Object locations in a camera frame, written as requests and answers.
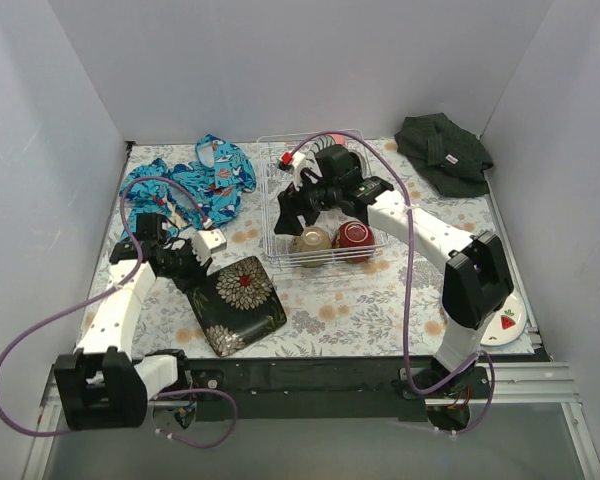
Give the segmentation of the black round plate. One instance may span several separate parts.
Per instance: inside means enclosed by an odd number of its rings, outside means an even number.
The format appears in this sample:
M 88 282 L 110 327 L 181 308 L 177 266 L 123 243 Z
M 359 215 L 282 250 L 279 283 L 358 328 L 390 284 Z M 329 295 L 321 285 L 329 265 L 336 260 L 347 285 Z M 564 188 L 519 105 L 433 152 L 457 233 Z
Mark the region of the black round plate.
M 359 171 L 360 178 L 366 178 L 368 176 L 368 165 L 365 155 L 356 150 L 350 150 L 349 153 L 354 167 Z

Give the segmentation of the dark square plate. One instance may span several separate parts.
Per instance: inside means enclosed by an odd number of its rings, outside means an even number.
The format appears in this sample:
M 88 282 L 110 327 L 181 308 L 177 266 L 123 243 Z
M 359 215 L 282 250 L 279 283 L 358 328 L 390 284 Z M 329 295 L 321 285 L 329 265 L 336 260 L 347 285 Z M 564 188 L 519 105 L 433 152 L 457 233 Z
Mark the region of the dark square plate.
M 255 256 L 219 269 L 186 296 L 205 339 L 220 358 L 245 349 L 287 323 L 273 282 Z

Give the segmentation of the red bowl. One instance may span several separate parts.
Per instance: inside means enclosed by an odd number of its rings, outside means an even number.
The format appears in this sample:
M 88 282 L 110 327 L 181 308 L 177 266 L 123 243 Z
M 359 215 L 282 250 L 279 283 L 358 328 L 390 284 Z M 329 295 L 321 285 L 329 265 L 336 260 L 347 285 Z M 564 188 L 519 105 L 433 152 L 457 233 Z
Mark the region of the red bowl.
M 332 239 L 332 248 L 351 264 L 366 262 L 373 254 L 375 244 L 372 230 L 360 221 L 341 224 Z

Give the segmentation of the blue striped white plate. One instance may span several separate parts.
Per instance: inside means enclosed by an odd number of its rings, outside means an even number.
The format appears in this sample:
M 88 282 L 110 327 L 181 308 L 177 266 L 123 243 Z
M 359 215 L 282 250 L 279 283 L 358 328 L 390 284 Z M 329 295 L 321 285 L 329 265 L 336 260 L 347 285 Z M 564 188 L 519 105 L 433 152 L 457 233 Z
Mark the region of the blue striped white plate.
M 322 150 L 324 150 L 330 146 L 336 145 L 336 144 L 337 144 L 337 140 L 334 138 L 333 135 L 325 134 L 325 135 L 318 136 L 313 140 L 310 147 L 308 148 L 308 150 L 306 152 L 306 158 L 308 160 L 314 162 L 315 157 L 319 152 L 321 152 Z

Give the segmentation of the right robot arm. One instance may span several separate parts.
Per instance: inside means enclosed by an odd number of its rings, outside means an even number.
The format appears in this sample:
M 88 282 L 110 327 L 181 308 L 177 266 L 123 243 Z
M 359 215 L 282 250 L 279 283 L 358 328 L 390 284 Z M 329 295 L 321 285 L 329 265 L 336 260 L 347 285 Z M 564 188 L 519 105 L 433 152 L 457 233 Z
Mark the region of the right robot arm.
M 298 236 L 321 212 L 338 209 L 401 241 L 410 256 L 422 255 L 442 273 L 448 317 L 442 343 L 429 367 L 405 374 L 417 395 L 459 395 L 469 384 L 467 372 L 480 356 L 484 333 L 514 290 L 499 236 L 490 231 L 475 236 L 427 213 L 410 201 L 401 179 L 364 176 L 357 153 L 340 144 L 312 159 L 285 152 L 277 167 L 292 181 L 278 195 L 275 233 Z

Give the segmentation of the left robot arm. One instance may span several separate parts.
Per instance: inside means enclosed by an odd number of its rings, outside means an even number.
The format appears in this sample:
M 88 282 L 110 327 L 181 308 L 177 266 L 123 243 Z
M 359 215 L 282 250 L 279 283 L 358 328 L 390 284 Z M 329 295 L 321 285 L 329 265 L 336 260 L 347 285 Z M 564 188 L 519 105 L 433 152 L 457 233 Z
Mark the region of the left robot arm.
M 161 214 L 141 214 L 134 237 L 115 245 L 108 271 L 112 294 L 99 303 L 74 351 L 55 362 L 54 378 L 72 431 L 138 427 L 159 393 L 180 400 L 192 390 L 183 352 L 160 350 L 135 361 L 134 332 L 156 281 L 169 279 L 181 291 L 201 285 L 226 239 L 206 227 L 176 247 L 167 237 L 166 221 Z

